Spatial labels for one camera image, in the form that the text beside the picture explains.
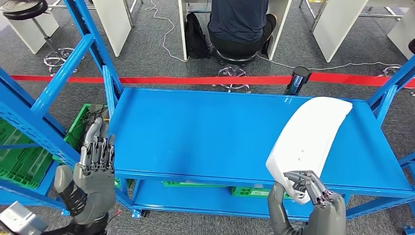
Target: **blue metal shelf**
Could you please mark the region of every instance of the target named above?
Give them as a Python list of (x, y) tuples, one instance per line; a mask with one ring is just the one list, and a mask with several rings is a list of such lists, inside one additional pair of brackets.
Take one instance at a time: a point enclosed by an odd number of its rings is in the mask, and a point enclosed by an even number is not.
[[(29, 188), (28, 190), (31, 190), (40, 195), (47, 196), (47, 193), (49, 192), (52, 182), (55, 178), (55, 171), (58, 166), (59, 166), (59, 162), (53, 161), (52, 164), (49, 166), (49, 169), (47, 170), (46, 175), (43, 178), (39, 187), (37, 187), (36, 189)], [(8, 206), (8, 205), (11, 205), (15, 201), (19, 201), (25, 206), (41, 206), (42, 205), (42, 202), (40, 201), (33, 200), (33, 199), (30, 199), (30, 198), (27, 198), (21, 195), (17, 195), (12, 192), (7, 192), (6, 190), (0, 190), (0, 205)]]
[[(309, 99), (125, 89), (110, 123), (117, 136), (117, 174), (270, 188), (268, 155), (289, 118)], [(331, 147), (323, 182), (343, 188), (339, 193), (347, 187), (362, 195), (379, 196), (374, 188), (394, 190), (389, 196), (414, 195), (368, 103), (348, 101), (353, 109)]]
[[(266, 198), (234, 197), (229, 188), (164, 187), (160, 181), (146, 180), (138, 191), (135, 209), (269, 218)], [(313, 209), (311, 203), (293, 200), (284, 200), (284, 206), (295, 221), (306, 221)]]

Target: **gray carpet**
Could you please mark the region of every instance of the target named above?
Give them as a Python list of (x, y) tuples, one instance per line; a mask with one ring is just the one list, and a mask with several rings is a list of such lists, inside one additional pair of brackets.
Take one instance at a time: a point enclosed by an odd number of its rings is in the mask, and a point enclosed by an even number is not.
[[(155, 0), (160, 16), (170, 17), (177, 25), (176, 1)], [(291, 6), (286, 26), (277, 47), (275, 61), (291, 66), (304, 65), (313, 68), (323, 68), (343, 65), (348, 62), (374, 62), (403, 64), (406, 59), (388, 40), (385, 34), (394, 26), (391, 19), (358, 19), (345, 41), (339, 48), (331, 63), (326, 63), (318, 45), (309, 33), (312, 23), (310, 13), (304, 8), (298, 9), (298, 0)], [(162, 37), (170, 29), (170, 24), (163, 20), (152, 18), (153, 13), (144, 12), (145, 7), (151, 6), (145, 0), (144, 6), (137, 5), (133, 20), (136, 27), (131, 31), (121, 55), (114, 57), (104, 31), (95, 12), (91, 12), (98, 25), (103, 40), (106, 43), (115, 67), (120, 76), (212, 76), (220, 66), (213, 60), (190, 60), (182, 63), (168, 57), (161, 47)], [(373, 9), (374, 13), (384, 13), (382, 8)], [(57, 45), (74, 47), (79, 40), (79, 34), (68, 13), (64, 9), (54, 9), (53, 14), (61, 26), (52, 39)], [(206, 20), (200, 16), (202, 27), (206, 29)], [(37, 55), (32, 55), (19, 40), (12, 29), (6, 26), (0, 31), (0, 65), (10, 74), (47, 75), (48, 71), (42, 64), (43, 56), (49, 51), (43, 47)], [(178, 28), (167, 37), (166, 46), (173, 55), (181, 56), (180, 32)], [(77, 76), (100, 76), (94, 62), (88, 55), (80, 64)], [(384, 66), (347, 67), (331, 72), (378, 75)], [(273, 65), (267, 61), (256, 60), (246, 68), (250, 75), (289, 74), (291, 69)], [(22, 82), (22, 86), (33, 97), (45, 87), (45, 83)], [(211, 86), (146, 86), (190, 90), (215, 90), (221, 88)], [(253, 93), (280, 94), (282, 86), (253, 86)], [(309, 83), (302, 95), (326, 95), (331, 97), (368, 98), (375, 88)], [(408, 95), (408, 90), (402, 90), (391, 106), (383, 129), (398, 158), (415, 149), (414, 131), (415, 98)], [(66, 127), (69, 128), (84, 103), (104, 103), (105, 95), (101, 84), (67, 84), (60, 96), (52, 105), (50, 112)], [(353, 197), (349, 206), (359, 205), (369, 200), (367, 197)], [(31, 208), (35, 213), (45, 218), (51, 229), (67, 224), (69, 218), (61, 217), (60, 212), (48, 208)], [(272, 234), (269, 221), (266, 219), (251, 219), (240, 217), (225, 217), (186, 213), (152, 212), (148, 218), (132, 219), (131, 214), (124, 208), (119, 217), (108, 226), (108, 234), (149, 234), (149, 235), (266, 235)], [(403, 205), (390, 210), (381, 211), (353, 219), (347, 223), (348, 235), (398, 235), (404, 225), (415, 225), (408, 206)]]
[[(166, 46), (171, 53), (182, 57), (180, 29), (178, 23), (177, 1), (154, 0), (158, 5), (159, 16), (168, 17), (176, 25), (176, 28), (167, 36)], [(399, 52), (393, 43), (386, 37), (396, 24), (393, 19), (359, 18), (353, 26), (331, 63), (327, 63), (320, 49), (309, 32), (312, 25), (312, 17), (304, 5), (298, 8), (299, 0), (292, 2), (286, 19), (280, 41), (277, 46), (274, 61), (291, 66), (303, 65), (309, 68), (326, 68), (344, 65), (349, 62), (375, 62), (382, 61), (388, 64), (403, 64), (406, 58)], [(115, 58), (103, 27), (95, 11), (90, 11), (96, 25), (110, 52), (114, 65), (120, 76), (212, 76), (216, 75), (221, 66), (213, 59), (190, 60), (183, 63), (170, 58), (161, 47), (164, 34), (171, 28), (165, 20), (152, 18), (154, 11), (144, 12), (144, 8), (150, 7), (149, 0), (145, 4), (137, 4), (133, 14), (136, 25), (130, 32), (126, 44), (118, 58)], [(75, 47), (79, 41), (79, 33), (73, 24), (67, 10), (53, 9), (53, 15), (60, 27), (53, 34), (52, 40), (62, 47)], [(373, 13), (387, 14), (383, 8), (374, 8)], [(204, 32), (206, 30), (206, 18), (198, 14)], [(50, 50), (43, 46), (33, 55), (25, 47), (10, 27), (0, 31), (0, 65), (10, 74), (34, 74), (47, 75), (48, 71), (42, 63), (42, 58)], [(360, 66), (347, 67), (334, 70), (339, 73), (354, 73), (378, 75), (384, 66)], [(78, 67), (77, 76), (99, 76), (99, 72), (88, 55)], [(247, 66), (249, 75), (290, 74), (291, 69), (273, 65), (267, 61), (258, 59)]]

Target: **black pants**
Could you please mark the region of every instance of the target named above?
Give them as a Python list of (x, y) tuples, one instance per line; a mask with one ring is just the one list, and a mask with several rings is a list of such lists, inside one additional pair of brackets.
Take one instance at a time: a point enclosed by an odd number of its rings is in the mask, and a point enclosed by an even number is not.
[(266, 18), (267, 18), (267, 23), (262, 29), (263, 31), (262, 37), (255, 42), (239, 43), (239, 42), (224, 40), (224, 39), (216, 37), (215, 34), (209, 30), (210, 41), (212, 42), (212, 44), (215, 46), (215, 48), (218, 51), (226, 55), (233, 55), (236, 57), (253, 55), (257, 51), (262, 49), (262, 47), (267, 42), (268, 38), (270, 37), (271, 33), (273, 32), (277, 24), (277, 20), (274, 15), (268, 14), (266, 15)]

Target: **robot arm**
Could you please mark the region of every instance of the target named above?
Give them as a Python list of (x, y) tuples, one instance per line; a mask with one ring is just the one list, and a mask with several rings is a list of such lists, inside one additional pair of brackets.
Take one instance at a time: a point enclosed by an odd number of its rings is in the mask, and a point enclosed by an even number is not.
[(107, 137), (107, 128), (100, 117), (91, 125), (73, 174), (66, 165), (56, 169), (54, 186), (73, 217), (63, 231), (105, 234), (108, 211), (115, 204), (114, 136)]
[(285, 176), (294, 182), (294, 189), (307, 191), (314, 210), (308, 224), (294, 230), (283, 205), (284, 187), (275, 183), (268, 195), (268, 208), (275, 235), (344, 235), (346, 232), (346, 205), (343, 197), (325, 188), (312, 171), (291, 171)]

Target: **black backpack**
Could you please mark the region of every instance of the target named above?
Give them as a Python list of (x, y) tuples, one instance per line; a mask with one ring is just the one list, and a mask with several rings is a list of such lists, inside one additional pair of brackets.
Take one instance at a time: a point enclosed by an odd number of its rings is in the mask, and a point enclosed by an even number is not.
[(187, 54), (194, 58), (209, 58), (209, 47), (206, 43), (206, 36), (200, 28), (196, 15), (192, 12), (186, 16), (187, 22), (184, 28)]

